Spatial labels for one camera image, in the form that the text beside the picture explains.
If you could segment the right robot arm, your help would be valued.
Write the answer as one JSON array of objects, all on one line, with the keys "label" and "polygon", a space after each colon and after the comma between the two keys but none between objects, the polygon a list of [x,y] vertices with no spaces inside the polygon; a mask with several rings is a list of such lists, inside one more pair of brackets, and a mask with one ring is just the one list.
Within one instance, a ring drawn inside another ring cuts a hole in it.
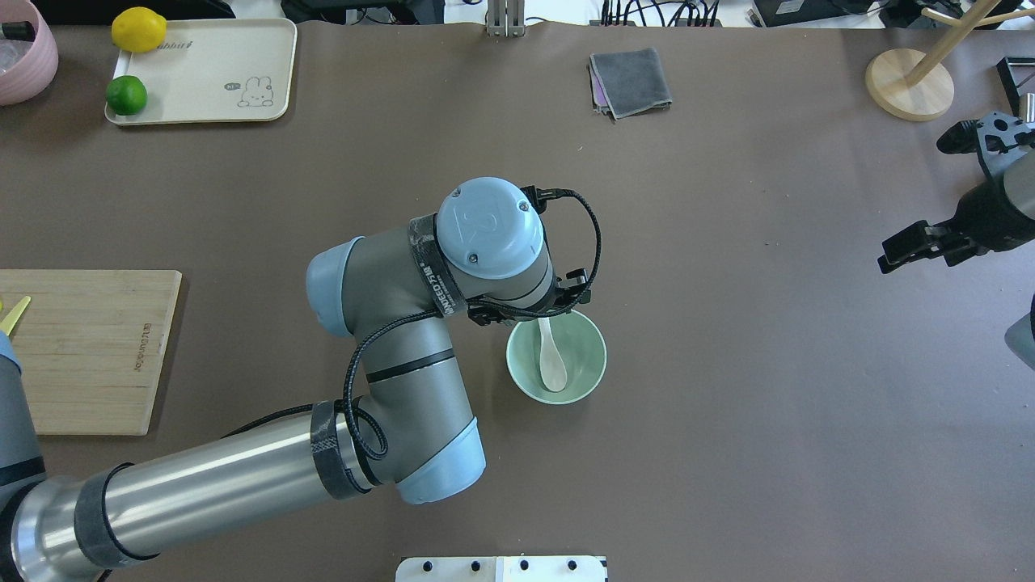
[{"label": "right robot arm", "polygon": [[941,257],[953,266],[987,253],[1005,253],[1033,241],[1033,154],[962,196],[952,217],[931,225],[917,221],[882,243],[883,273],[920,259]]}]

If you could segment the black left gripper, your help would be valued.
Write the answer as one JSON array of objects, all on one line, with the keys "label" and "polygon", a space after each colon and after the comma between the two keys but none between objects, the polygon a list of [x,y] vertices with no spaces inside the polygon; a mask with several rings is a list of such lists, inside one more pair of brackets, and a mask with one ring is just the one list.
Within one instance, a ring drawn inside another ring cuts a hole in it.
[{"label": "black left gripper", "polygon": [[480,327],[493,323],[525,322],[533,319],[559,317],[576,305],[591,301],[591,273],[572,270],[566,277],[548,272],[540,283],[525,296],[503,301],[483,295],[468,302],[468,318]]}]

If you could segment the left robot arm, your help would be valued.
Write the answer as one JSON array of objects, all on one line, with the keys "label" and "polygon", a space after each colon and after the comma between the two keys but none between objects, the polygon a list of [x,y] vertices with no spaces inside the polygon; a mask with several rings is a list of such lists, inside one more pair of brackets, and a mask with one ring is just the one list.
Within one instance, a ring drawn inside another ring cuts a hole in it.
[{"label": "left robot arm", "polygon": [[308,305],[351,338],[313,402],[207,445],[87,479],[56,478],[2,332],[2,578],[103,581],[162,552],[393,485],[407,504],[463,492],[487,466],[447,326],[465,313],[548,320],[585,303],[602,254],[598,215],[573,190],[470,179],[435,213],[317,254]]}]

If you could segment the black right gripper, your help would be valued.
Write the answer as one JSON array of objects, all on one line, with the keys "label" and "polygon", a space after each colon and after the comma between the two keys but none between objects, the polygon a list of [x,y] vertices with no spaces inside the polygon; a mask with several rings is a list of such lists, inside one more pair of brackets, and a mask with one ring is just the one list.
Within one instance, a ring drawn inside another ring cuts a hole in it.
[{"label": "black right gripper", "polygon": [[986,182],[967,192],[953,217],[936,227],[944,231],[939,237],[921,220],[885,239],[883,254],[877,258],[880,272],[889,275],[907,264],[941,257],[951,267],[990,251],[1021,246],[1021,211],[1007,198],[1002,182]]}]

